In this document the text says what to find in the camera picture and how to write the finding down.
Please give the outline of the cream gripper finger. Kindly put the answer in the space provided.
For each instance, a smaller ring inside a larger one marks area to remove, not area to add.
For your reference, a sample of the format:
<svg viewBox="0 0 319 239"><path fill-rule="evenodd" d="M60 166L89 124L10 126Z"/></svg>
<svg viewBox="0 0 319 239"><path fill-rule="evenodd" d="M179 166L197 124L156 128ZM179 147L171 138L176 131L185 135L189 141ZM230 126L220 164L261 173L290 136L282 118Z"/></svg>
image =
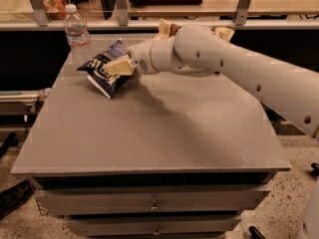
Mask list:
<svg viewBox="0 0 319 239"><path fill-rule="evenodd" d="M131 76L135 67L129 57L121 57L103 66L104 71L110 75Z"/></svg>

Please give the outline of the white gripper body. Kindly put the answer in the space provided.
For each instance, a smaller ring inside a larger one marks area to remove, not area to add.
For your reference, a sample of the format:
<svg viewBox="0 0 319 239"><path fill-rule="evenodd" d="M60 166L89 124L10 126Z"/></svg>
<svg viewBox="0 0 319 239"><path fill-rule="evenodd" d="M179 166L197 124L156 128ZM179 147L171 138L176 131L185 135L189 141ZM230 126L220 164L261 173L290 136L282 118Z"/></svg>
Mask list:
<svg viewBox="0 0 319 239"><path fill-rule="evenodd" d="M153 39L142 41L141 43L127 46L133 64L143 74L154 75L158 71L152 63Z"/></svg>

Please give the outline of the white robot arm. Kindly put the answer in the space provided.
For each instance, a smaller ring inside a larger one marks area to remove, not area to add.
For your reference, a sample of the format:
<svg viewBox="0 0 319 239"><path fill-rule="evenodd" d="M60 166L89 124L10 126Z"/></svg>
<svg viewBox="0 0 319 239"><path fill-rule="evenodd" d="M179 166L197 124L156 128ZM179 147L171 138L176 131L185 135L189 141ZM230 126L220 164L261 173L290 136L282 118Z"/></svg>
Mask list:
<svg viewBox="0 0 319 239"><path fill-rule="evenodd" d="M315 72L234 46L204 26L129 49L140 73L140 108L126 141L145 159L148 176L191 184L248 185L287 169L269 107L315 138L319 126Z"/></svg>

